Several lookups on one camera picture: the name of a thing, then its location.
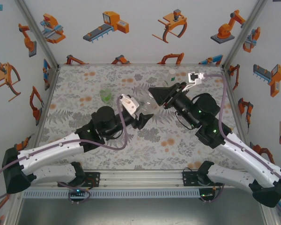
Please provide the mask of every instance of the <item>white wall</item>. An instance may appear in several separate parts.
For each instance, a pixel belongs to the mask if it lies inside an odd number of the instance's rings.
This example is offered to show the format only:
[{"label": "white wall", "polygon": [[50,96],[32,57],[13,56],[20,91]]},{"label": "white wall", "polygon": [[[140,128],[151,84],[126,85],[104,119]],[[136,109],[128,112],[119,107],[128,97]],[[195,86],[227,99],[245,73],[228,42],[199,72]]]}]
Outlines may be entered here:
[{"label": "white wall", "polygon": [[[257,45],[251,53],[239,50],[233,66],[240,65],[239,86],[234,90],[236,99],[250,101],[254,108],[251,114],[249,139],[262,148],[268,148],[275,163],[281,166],[281,144],[279,144],[279,121],[281,121],[281,81],[280,92],[270,96],[267,82],[253,75],[253,65],[257,64],[271,71],[281,65],[281,2],[268,1],[264,11],[254,25],[261,28]],[[231,78],[234,85],[235,76]],[[246,126],[245,114],[243,123]]]},{"label": "white wall", "polygon": [[[24,35],[19,31],[18,24],[27,25],[14,1],[0,0],[3,4],[3,11],[0,11],[0,62],[9,62],[18,71],[21,81],[14,85],[16,91],[21,94],[11,102],[8,100],[13,96],[11,90],[6,86],[0,87],[0,168],[5,150],[32,133],[37,133],[38,127],[32,115],[29,105],[32,86],[34,85],[45,104],[48,99],[49,90],[44,90],[43,81],[43,59],[45,55],[37,44],[37,54],[31,58],[28,56],[28,49],[24,44]],[[34,35],[28,31],[31,40]],[[35,97],[34,104],[40,108],[40,102]],[[34,136],[30,140],[30,146],[35,141]],[[0,175],[0,195],[5,193],[3,175]]]},{"label": "white wall", "polygon": [[[72,54],[84,62],[111,63],[115,57],[124,55],[131,63],[158,63],[164,55],[185,53],[182,63],[199,63],[208,57],[230,52],[236,38],[218,44],[210,37],[230,20],[230,13],[239,9],[240,15],[247,19],[256,0],[26,0],[28,8],[37,23],[43,20],[43,14],[54,16],[64,27],[66,39],[57,44],[48,43],[58,63],[65,63],[66,56]],[[175,9],[187,17],[187,29],[181,38],[167,35],[168,44],[155,38],[162,37],[164,25],[158,22],[163,16]],[[94,43],[82,37],[103,22],[102,13],[114,11],[129,23],[130,32],[111,32]],[[232,34],[237,37],[240,24],[235,23]]]}]

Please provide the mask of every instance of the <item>metal floor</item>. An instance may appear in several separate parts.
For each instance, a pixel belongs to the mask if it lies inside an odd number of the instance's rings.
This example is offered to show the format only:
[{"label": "metal floor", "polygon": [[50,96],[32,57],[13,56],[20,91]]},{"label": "metal floor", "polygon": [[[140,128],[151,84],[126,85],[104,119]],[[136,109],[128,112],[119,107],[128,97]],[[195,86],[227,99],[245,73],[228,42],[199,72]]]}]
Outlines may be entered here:
[{"label": "metal floor", "polygon": [[260,205],[241,190],[227,188],[218,201],[195,198],[24,199],[18,225],[263,225]]}]

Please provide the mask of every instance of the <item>floral tablecloth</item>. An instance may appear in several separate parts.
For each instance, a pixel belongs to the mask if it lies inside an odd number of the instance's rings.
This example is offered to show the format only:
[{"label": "floral tablecloth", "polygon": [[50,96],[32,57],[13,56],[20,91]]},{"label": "floral tablecloth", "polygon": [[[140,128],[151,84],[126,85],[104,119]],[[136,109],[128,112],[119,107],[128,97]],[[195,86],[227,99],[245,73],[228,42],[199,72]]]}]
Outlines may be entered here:
[{"label": "floral tablecloth", "polygon": [[[198,70],[206,74],[220,74],[220,67],[183,66],[63,66],[47,114],[40,145],[60,139],[77,128],[89,123],[91,114],[104,103],[101,101],[100,85],[111,89],[111,107],[117,111],[116,98],[129,94],[139,101],[146,98],[148,88],[162,86],[170,68],[176,70],[177,82],[187,81],[187,73]],[[208,92],[220,105],[222,79],[208,78],[201,85],[190,89],[189,98]],[[154,117],[142,130],[128,127],[129,143],[121,151],[97,148],[84,154],[70,156],[54,164],[80,162],[84,169],[183,169],[198,168],[205,160],[221,166],[237,169],[239,166],[216,149],[203,145],[195,136],[196,130],[184,128],[175,116],[175,110],[156,107]],[[237,133],[229,99],[226,98],[223,122]],[[124,137],[107,142],[120,147]]]}]

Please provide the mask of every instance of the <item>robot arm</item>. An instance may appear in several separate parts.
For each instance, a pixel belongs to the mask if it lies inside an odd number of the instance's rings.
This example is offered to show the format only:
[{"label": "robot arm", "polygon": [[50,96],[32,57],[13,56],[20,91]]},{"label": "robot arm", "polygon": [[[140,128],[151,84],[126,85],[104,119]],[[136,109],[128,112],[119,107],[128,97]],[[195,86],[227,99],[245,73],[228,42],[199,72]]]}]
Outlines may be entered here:
[{"label": "robot arm", "polygon": [[[204,78],[200,74],[189,73],[192,81],[190,85],[194,86],[201,83]],[[159,106],[165,109],[174,107],[178,114],[181,115],[192,127],[199,130],[195,134],[199,140],[212,149],[229,155],[232,159],[241,164],[248,174],[236,173],[228,169],[222,169],[223,173],[218,173],[219,167],[210,165],[201,173],[202,180],[211,180],[213,182],[226,182],[244,190],[252,191],[253,197],[260,203],[274,207],[281,199],[281,168],[266,161],[258,155],[249,146],[245,145],[231,129],[222,123],[224,134],[234,143],[242,146],[242,148],[226,141],[219,131],[219,121],[215,117],[220,108],[216,101],[208,93],[203,93],[190,100],[186,93],[187,85],[185,82],[176,83],[168,88],[149,88],[149,92]],[[236,177],[247,177],[247,179],[236,179]]]},{"label": "robot arm", "polygon": [[[153,116],[153,114],[140,113],[137,117],[135,113],[139,104],[133,97],[122,95],[120,102],[124,107],[122,115],[126,126],[142,129]],[[82,184],[85,175],[79,163],[73,162],[65,166],[47,165],[64,157],[82,154],[103,146],[104,138],[113,139],[113,136],[123,129],[120,115],[115,115],[114,110],[109,106],[99,108],[91,116],[92,120],[88,124],[50,144],[20,152],[15,147],[8,149],[2,167],[17,159],[24,160],[4,170],[7,193],[14,194],[27,189],[31,184],[43,182],[65,182],[73,187]]]}]

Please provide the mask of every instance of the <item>green object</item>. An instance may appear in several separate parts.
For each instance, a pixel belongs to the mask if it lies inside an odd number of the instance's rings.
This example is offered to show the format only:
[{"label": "green object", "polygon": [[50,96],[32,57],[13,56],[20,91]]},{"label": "green object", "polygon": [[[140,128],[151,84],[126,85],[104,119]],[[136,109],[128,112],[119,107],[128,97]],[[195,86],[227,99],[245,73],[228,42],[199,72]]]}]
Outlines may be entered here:
[{"label": "green object", "polygon": [[100,90],[99,93],[100,93],[101,100],[104,103],[109,104],[112,101],[112,95],[111,95],[110,89],[106,88],[106,89]]}]

